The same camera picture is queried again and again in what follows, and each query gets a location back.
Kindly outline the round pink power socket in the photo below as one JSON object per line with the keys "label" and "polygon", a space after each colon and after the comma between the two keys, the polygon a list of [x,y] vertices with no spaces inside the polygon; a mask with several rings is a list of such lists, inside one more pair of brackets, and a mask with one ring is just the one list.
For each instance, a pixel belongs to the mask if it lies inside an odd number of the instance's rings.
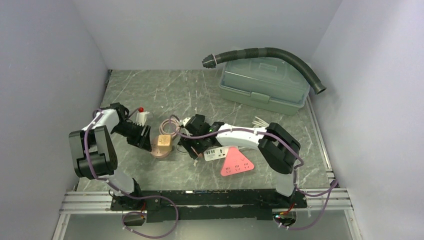
{"label": "round pink power socket", "polygon": [[162,159],[167,157],[173,150],[173,146],[158,146],[157,142],[151,144],[152,150],[150,154],[156,159]]}

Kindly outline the tan cube socket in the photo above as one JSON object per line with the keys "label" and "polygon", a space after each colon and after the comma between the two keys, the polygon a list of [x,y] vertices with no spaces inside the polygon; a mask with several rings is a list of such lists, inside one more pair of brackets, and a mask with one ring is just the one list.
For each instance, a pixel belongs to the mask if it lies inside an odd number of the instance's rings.
{"label": "tan cube socket", "polygon": [[170,152],[172,150],[172,136],[169,134],[160,134],[157,137],[157,148],[161,152]]}

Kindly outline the pink triangular power strip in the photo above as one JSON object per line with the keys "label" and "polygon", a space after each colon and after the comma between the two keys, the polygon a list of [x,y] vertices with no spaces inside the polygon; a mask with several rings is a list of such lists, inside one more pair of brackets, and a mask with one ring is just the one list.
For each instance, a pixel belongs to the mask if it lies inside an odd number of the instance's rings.
{"label": "pink triangular power strip", "polygon": [[255,165],[235,146],[231,146],[225,156],[220,171],[223,177],[252,171],[255,168]]}

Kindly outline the white power strip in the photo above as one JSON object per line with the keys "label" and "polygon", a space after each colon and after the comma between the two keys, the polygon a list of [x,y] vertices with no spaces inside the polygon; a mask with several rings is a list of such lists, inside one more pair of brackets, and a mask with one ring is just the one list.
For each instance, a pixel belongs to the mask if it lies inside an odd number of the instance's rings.
{"label": "white power strip", "polygon": [[210,148],[207,149],[203,153],[203,157],[205,161],[214,161],[219,159],[224,159],[227,157],[228,151],[231,148],[231,146],[222,146],[222,147],[216,147],[216,148]]}

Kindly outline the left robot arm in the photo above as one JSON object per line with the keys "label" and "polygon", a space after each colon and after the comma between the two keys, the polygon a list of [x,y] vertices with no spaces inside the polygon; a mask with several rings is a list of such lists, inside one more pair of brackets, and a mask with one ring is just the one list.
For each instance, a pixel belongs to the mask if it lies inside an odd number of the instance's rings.
{"label": "left robot arm", "polygon": [[92,121],[69,134],[69,146],[75,174],[79,178],[105,183],[131,210],[144,203],[136,180],[118,169],[118,156],[111,138],[116,133],[138,149],[152,151],[151,127],[130,121],[130,111],[119,102],[95,111]]}

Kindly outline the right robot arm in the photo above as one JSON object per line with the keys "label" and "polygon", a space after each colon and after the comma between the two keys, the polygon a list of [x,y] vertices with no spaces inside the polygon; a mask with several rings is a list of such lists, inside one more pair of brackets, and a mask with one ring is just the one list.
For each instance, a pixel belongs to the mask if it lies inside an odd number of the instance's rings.
{"label": "right robot arm", "polygon": [[213,146],[235,146],[259,151],[278,175],[276,203],[287,208],[295,201],[296,169],[304,164],[299,155],[301,144],[278,123],[272,122],[266,127],[241,127],[220,121],[209,124],[201,114],[185,120],[171,115],[169,120],[175,120],[185,131],[181,133],[174,130],[180,136],[178,145],[193,159]]}

